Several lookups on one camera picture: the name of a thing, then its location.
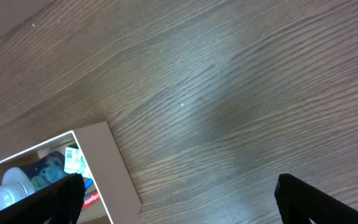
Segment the blue disposable razor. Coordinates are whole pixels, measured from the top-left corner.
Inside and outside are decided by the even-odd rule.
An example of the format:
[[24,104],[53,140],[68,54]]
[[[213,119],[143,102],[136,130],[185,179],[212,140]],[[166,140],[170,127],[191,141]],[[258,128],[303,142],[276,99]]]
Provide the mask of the blue disposable razor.
[[87,179],[85,181],[85,190],[88,190],[93,185],[93,179]]

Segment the clear soap pump bottle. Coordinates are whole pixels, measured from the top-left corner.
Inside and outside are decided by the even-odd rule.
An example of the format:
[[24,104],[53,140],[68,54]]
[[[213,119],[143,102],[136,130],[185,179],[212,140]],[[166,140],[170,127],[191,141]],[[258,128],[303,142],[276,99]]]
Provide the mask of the clear soap pump bottle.
[[8,169],[0,186],[0,211],[67,176],[64,160],[55,151],[32,164]]

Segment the Colgate toothpaste tube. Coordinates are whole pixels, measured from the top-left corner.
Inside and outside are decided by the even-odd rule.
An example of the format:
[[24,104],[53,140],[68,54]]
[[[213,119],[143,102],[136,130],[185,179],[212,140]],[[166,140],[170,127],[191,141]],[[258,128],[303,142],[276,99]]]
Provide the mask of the Colgate toothpaste tube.
[[94,205],[98,201],[100,201],[100,195],[97,190],[86,194],[84,197],[82,210],[88,209],[90,206]]

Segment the green white soap packet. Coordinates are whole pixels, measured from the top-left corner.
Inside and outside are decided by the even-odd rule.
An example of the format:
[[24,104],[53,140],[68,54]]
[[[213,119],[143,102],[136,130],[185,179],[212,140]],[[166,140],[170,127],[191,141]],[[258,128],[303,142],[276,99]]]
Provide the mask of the green white soap packet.
[[76,144],[69,145],[65,148],[64,171],[67,174],[77,173],[87,179],[93,179],[85,157]]

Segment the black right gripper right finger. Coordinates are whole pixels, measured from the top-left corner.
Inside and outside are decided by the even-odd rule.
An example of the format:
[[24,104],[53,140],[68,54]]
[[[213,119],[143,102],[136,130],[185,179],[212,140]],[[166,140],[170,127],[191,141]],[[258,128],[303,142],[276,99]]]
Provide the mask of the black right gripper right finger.
[[280,174],[275,199],[284,224],[358,224],[358,211],[291,174]]

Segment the white cardboard box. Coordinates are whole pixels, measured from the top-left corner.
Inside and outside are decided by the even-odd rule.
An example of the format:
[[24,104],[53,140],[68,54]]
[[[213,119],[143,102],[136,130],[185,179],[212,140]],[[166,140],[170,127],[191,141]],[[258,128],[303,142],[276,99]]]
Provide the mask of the white cardboard box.
[[142,202],[106,121],[70,130],[3,157],[0,185],[11,167],[31,164],[53,151],[64,154],[65,148],[72,144],[82,151],[93,176],[93,185],[86,193],[97,190],[100,195],[100,201],[81,212],[78,223],[133,223]]

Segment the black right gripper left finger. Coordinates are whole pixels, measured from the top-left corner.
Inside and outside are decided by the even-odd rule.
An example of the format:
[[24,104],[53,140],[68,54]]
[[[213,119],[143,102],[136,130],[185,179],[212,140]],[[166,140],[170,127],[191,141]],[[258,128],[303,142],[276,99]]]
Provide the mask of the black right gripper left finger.
[[0,223],[76,223],[85,196],[80,174],[70,174],[0,210]]

